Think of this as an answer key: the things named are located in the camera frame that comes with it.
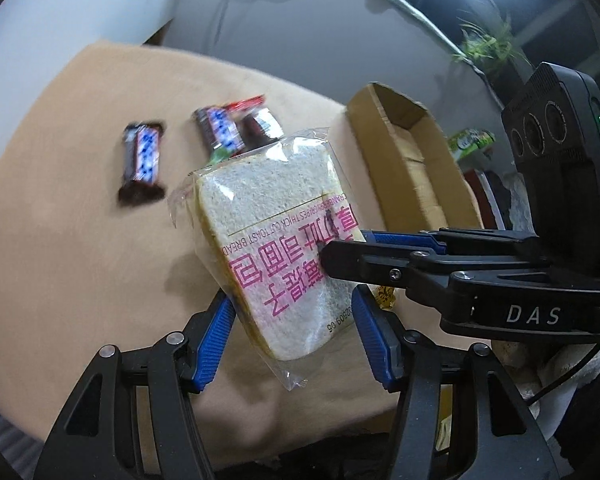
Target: plastic bread bag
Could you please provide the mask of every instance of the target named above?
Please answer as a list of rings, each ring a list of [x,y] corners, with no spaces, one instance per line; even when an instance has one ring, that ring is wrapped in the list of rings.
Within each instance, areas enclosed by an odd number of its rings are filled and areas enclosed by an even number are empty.
[[[181,206],[188,212],[199,259],[271,370],[288,390],[304,385],[353,322],[356,283],[325,276],[318,244],[365,240],[324,133],[305,130],[195,171],[169,202],[174,222]]]

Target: cardboard box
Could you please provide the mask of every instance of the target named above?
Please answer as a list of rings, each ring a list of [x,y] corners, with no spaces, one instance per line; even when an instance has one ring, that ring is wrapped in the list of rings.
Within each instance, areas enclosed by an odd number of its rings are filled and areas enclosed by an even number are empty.
[[[349,101],[347,117],[387,230],[482,227],[475,197],[422,104],[371,83]]]

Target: cable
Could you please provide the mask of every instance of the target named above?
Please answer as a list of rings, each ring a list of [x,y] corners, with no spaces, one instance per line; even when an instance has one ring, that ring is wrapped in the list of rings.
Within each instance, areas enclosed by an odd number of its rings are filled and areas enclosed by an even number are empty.
[[[531,406],[533,403],[538,402],[549,392],[554,391],[558,386],[561,386],[566,381],[571,379],[575,374],[582,370],[585,365],[593,359],[593,357],[600,352],[600,342],[596,343],[591,350],[576,364],[571,370],[566,371],[560,377],[558,377],[553,383],[548,384],[533,397],[526,400],[526,405]]]

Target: bread slice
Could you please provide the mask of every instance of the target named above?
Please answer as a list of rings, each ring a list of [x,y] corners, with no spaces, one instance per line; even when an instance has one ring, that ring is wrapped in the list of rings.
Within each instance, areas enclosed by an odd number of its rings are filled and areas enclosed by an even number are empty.
[[[323,275],[315,241],[364,238],[323,141],[283,139],[214,168],[197,179],[195,205],[243,325],[267,356],[304,357],[352,322],[355,284]]]

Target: beige tablecloth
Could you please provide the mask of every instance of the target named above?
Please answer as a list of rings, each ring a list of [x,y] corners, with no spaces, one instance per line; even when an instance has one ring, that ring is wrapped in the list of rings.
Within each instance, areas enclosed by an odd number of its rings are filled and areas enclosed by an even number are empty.
[[[291,83],[202,56],[98,43],[46,88],[0,159],[0,412],[40,438],[104,344],[150,346],[205,309],[218,286],[174,229],[166,202],[120,209],[121,134],[161,119],[160,178],[173,189],[208,155],[192,110],[266,94],[287,132],[330,126],[358,218],[382,229],[341,104]],[[402,300],[403,322],[438,342],[438,314]],[[215,466],[269,456],[390,410],[355,330],[304,389],[287,392],[239,322],[216,380],[194,402]]]

